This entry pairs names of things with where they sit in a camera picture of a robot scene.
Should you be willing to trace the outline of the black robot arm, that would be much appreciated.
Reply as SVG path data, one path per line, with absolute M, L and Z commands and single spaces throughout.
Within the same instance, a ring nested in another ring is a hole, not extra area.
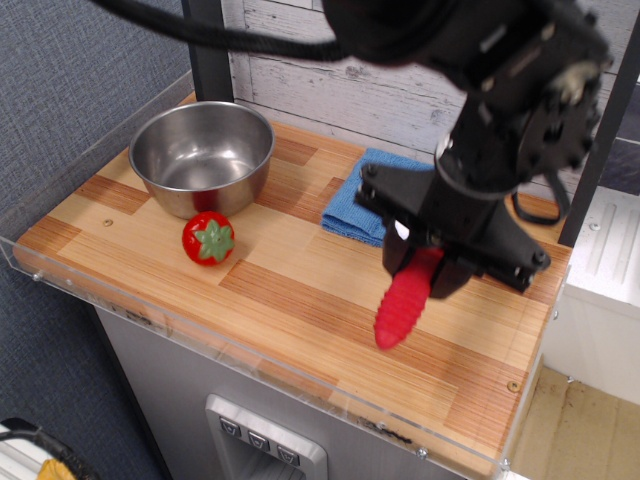
M 342 48 L 383 66 L 415 63 L 466 95 L 435 166 L 370 164 L 356 199 L 385 225 L 383 264 L 415 270 L 435 298 L 489 275 L 519 291 L 550 257 L 505 206 L 521 184 L 582 163 L 611 58 L 596 18 L 572 1 L 327 1 Z

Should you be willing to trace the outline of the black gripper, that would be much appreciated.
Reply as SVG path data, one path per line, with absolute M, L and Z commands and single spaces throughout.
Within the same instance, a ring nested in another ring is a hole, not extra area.
M 430 297 L 445 299 L 485 274 L 523 292 L 551 258 L 513 219 L 503 193 L 469 190 L 453 179 L 444 154 L 430 171 L 369 164 L 356 202 L 381 217 L 383 266 L 396 275 L 423 249 L 444 252 Z

